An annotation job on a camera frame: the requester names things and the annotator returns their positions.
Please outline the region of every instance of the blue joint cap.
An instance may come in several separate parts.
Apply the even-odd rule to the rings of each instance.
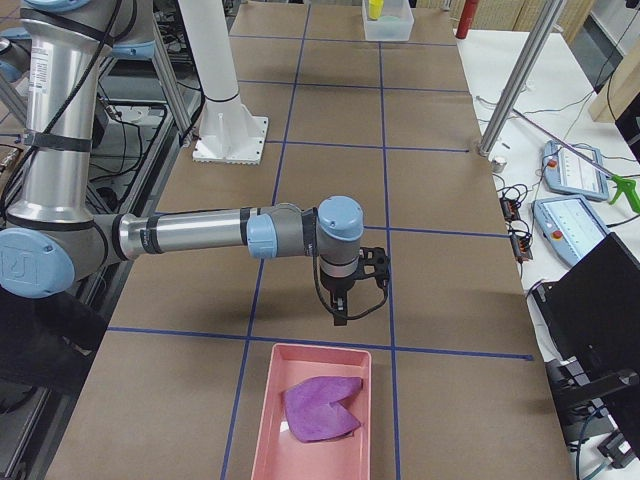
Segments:
[[[0,285],[26,298],[44,298],[69,288],[75,269],[69,255],[46,235],[26,228],[0,232]]]
[[[7,82],[13,83],[20,79],[22,72],[13,65],[0,60],[0,75],[2,75]]]
[[[318,207],[318,223],[332,238],[355,242],[364,233],[362,207],[350,197],[329,197]]]
[[[278,254],[276,227],[269,215],[257,215],[247,222],[247,246],[253,258],[275,258]]]
[[[25,0],[31,8],[44,12],[64,13],[84,7],[91,0]]]
[[[125,44],[117,43],[111,50],[111,56],[120,60],[150,60],[156,51],[155,41]]]
[[[0,37],[4,37],[7,40],[31,40],[31,34],[23,27],[12,27],[2,30]]]

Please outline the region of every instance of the grid line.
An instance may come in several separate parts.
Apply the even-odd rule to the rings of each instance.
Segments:
[[[382,125],[382,162],[384,166],[384,210],[386,222],[387,254],[391,254],[391,212],[389,200],[389,168],[387,162],[387,132],[384,115],[384,71],[382,64],[382,43],[378,42],[378,68],[380,74],[380,123]],[[396,467],[396,480],[402,479],[401,455],[400,455],[400,416],[398,401],[398,368],[396,362],[396,327],[393,301],[393,270],[389,282],[389,339],[391,340],[391,391],[393,403],[393,439],[394,458]]]
[[[296,140],[267,140],[266,143],[278,143],[283,145],[309,145],[312,147],[341,147],[341,148],[372,148],[382,150],[381,145],[363,145],[350,143],[324,143],[324,142],[305,142]],[[384,147],[386,150],[406,150],[418,152],[448,152],[448,153],[470,153],[468,148],[430,148],[430,147]]]
[[[231,38],[256,38],[268,40],[307,40],[310,42],[338,42],[338,43],[380,43],[370,42],[368,40],[346,40],[341,38],[306,38],[306,37],[284,37],[279,35],[229,35]],[[438,42],[385,42],[390,45],[422,45],[425,47],[457,47],[455,43],[438,43]]]
[[[309,17],[311,16],[311,7],[307,7],[307,15],[306,15],[306,19],[305,19],[305,24],[304,24],[304,33],[302,35],[302,41],[300,42],[300,52],[298,54],[298,63],[296,65],[296,75],[294,77],[294,84],[293,84],[293,88],[291,89],[291,101],[289,102],[289,111],[287,113],[287,122],[285,124],[285,129],[284,129],[284,136],[283,136],[283,145],[282,145],[282,149],[280,151],[280,159],[278,162],[278,170],[276,172],[276,178],[275,178],[275,184],[273,187],[273,196],[271,197],[271,204],[275,205],[276,202],[276,198],[278,197],[278,189],[280,186],[280,177],[282,174],[282,165],[284,162],[284,154],[285,154],[285,150],[286,150],[286,146],[287,146],[287,137],[289,135],[289,127],[291,125],[291,115],[293,112],[293,104],[295,101],[295,95],[296,95],[296,86],[297,86],[297,82],[298,82],[298,77],[300,75],[300,66],[302,64],[302,54],[304,51],[304,36],[307,33],[307,27],[309,25]],[[262,284],[262,274],[264,271],[264,260],[260,261],[260,267],[258,269],[258,276],[256,279],[256,287],[254,290],[254,296],[253,296],[253,303],[251,306],[251,315],[249,317],[249,325],[247,326],[247,337],[244,343],[244,350],[243,350],[243,354],[242,354],[242,363],[240,365],[240,372],[238,373],[238,383],[236,385],[236,396],[234,398],[234,402],[233,402],[233,409],[232,409],[232,417],[231,420],[229,422],[229,432],[227,434],[227,444],[225,446],[225,457],[224,457],[224,462],[223,462],[223,467],[222,470],[220,472],[220,480],[225,480],[226,476],[227,476],[227,468],[228,468],[228,464],[229,464],[229,457],[231,455],[231,447],[233,445],[233,436],[235,433],[235,425],[236,425],[236,417],[237,417],[237,412],[238,412],[238,407],[240,405],[240,395],[242,393],[242,384],[244,382],[244,372],[246,369],[246,365],[247,365],[247,359],[249,356],[249,347],[251,344],[251,335],[253,333],[253,324],[255,321],[255,316],[256,316],[256,311],[257,311],[257,306],[258,306],[258,299],[260,297],[260,286]]]
[[[391,345],[376,344],[376,343],[353,343],[353,342],[332,342],[327,340],[305,340],[300,338],[285,338],[285,337],[265,337],[261,335],[231,335],[226,333],[210,333],[210,332],[194,332],[188,330],[166,330],[166,329],[154,329],[154,328],[139,328],[139,327],[109,327],[107,329],[114,333],[135,333],[141,335],[165,335],[174,337],[191,337],[191,338],[211,338],[216,340],[233,340],[233,341],[249,341],[260,343],[287,343],[287,344],[299,344],[299,345],[317,345],[324,347],[339,347],[339,348],[361,348],[364,350],[379,350],[385,352],[407,352],[407,353],[420,353],[420,354],[432,354],[432,355],[448,355],[456,357],[482,357],[482,358],[501,358],[505,360],[524,360],[532,362],[534,356],[523,353],[509,353],[509,352],[483,352],[479,350],[453,350],[442,348],[427,348],[427,347],[408,347],[403,345]]]
[[[506,233],[488,232],[462,232],[457,230],[433,230],[427,228],[405,228],[405,227],[377,227],[375,225],[365,225],[367,230],[387,230],[390,232],[421,233],[433,235],[460,235],[465,237],[489,237],[489,238],[509,238]]]
[[[325,87],[325,88],[365,88],[369,90],[380,90],[381,87],[373,85],[348,85],[340,83],[306,83],[306,82],[285,82],[283,80],[255,80],[239,79],[239,83],[256,83],[265,85],[298,85],[302,87]],[[458,90],[451,88],[420,88],[420,87],[382,87],[384,90],[406,91],[406,92],[434,92],[434,93],[469,93],[469,90]]]

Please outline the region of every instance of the white table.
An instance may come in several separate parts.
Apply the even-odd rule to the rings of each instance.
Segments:
[[[475,98],[474,107],[482,131],[487,125],[483,120],[491,118],[492,108],[491,105],[476,97],[480,96],[490,102],[498,101],[526,38],[527,33],[525,32],[472,30],[466,40],[458,40],[458,48],[469,83],[469,90]],[[559,109],[580,100],[591,91],[590,83],[562,36],[552,34],[529,76],[526,90],[520,95],[516,108],[521,112]],[[529,115],[529,118],[570,143],[587,143],[599,148],[603,155],[633,159],[633,154],[613,124],[595,123],[591,120],[588,107],[594,98],[595,93],[587,100],[579,118],[578,114],[582,103],[568,107],[561,112],[532,114]],[[565,138],[567,130],[576,118],[578,121]],[[541,155],[548,140],[550,139],[523,120],[511,119],[507,121],[500,140],[496,143],[489,158],[506,157],[508,163],[500,176],[507,185],[524,183],[531,186],[540,179]],[[619,175],[640,174],[640,166],[637,162],[605,158],[604,165]],[[496,179],[496,188],[501,186],[500,180]],[[534,195],[535,191],[530,193],[520,209],[521,217],[531,227],[533,227],[531,201],[534,200]],[[537,198],[557,195],[550,192],[543,182],[540,185]],[[624,197],[613,206],[606,202],[591,202],[591,205],[607,224],[616,223],[635,215]],[[640,219],[614,230],[633,254],[640,258]],[[533,232],[533,260],[525,262],[522,276],[522,286],[525,291],[542,279],[559,280],[568,270],[568,267],[556,256],[548,242],[542,237],[540,230],[533,227]],[[529,310],[545,361],[557,357],[558,354],[553,348],[544,320],[531,299],[529,300]],[[581,478],[602,461],[603,457],[597,451],[596,445],[604,437],[594,437],[583,446],[580,459]],[[640,478],[640,461],[634,460],[623,470],[607,468],[598,478],[636,480]]]

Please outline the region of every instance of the white pillar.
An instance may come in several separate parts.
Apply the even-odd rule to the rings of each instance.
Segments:
[[[193,159],[260,163],[269,121],[242,104],[220,0],[180,0],[180,10],[207,100]]]

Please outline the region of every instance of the table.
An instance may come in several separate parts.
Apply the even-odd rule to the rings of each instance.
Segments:
[[[158,205],[351,195],[363,244],[391,255],[388,306],[335,328],[309,259],[140,258],[49,480],[250,478],[276,342],[372,353],[373,479],[571,478],[448,14],[416,17],[408,44],[380,45],[359,7],[243,5],[232,47],[244,103],[271,119],[262,163],[185,151]]]
[[[458,48],[464,64],[465,74],[469,82],[469,90],[474,96],[474,108],[481,121],[480,128],[486,127],[491,117],[491,106],[482,99],[496,102],[501,89],[511,73],[511,69],[526,40],[527,34],[521,32],[471,31],[466,40],[458,41]],[[565,105],[585,98],[592,92],[592,87],[573,57],[569,47],[560,34],[552,34],[547,45],[533,68],[527,81],[526,90],[520,95],[516,108],[521,111],[541,109],[560,109]],[[621,156],[633,159],[624,139],[613,124],[595,123],[591,120],[588,107],[596,94],[585,98],[585,102],[570,106],[561,112],[541,112],[529,115],[531,119],[543,125],[552,133],[563,138],[577,119],[566,141],[570,143],[587,143],[599,148],[603,155]],[[549,140],[522,120],[512,119],[507,122],[501,140],[491,152],[493,156],[504,156],[508,164],[501,177],[507,185],[524,183],[536,184],[540,177],[540,161],[544,144]],[[640,165],[634,161],[621,159],[604,159],[605,167],[620,174],[640,174]],[[497,188],[502,186],[496,179]],[[545,183],[540,185],[537,198],[554,197],[558,194],[547,190]],[[530,194],[520,209],[522,217],[533,225],[531,218],[531,201],[535,192]],[[635,215],[628,203],[621,198],[614,206],[606,202],[591,202],[598,215],[605,223],[616,223]],[[638,223],[615,228],[615,232],[623,239],[636,257],[640,257],[640,234]],[[535,229],[532,252],[533,261],[524,264],[522,286],[526,291],[539,280],[559,280],[568,267],[551,250],[540,231]],[[532,299],[529,309],[536,328],[538,344],[545,361],[559,358],[553,346],[546,325]],[[596,445],[606,436],[594,437],[583,448],[581,465],[583,475],[592,471],[602,461]],[[634,461],[624,470],[606,470],[599,478],[632,479],[640,476],[640,462]]]

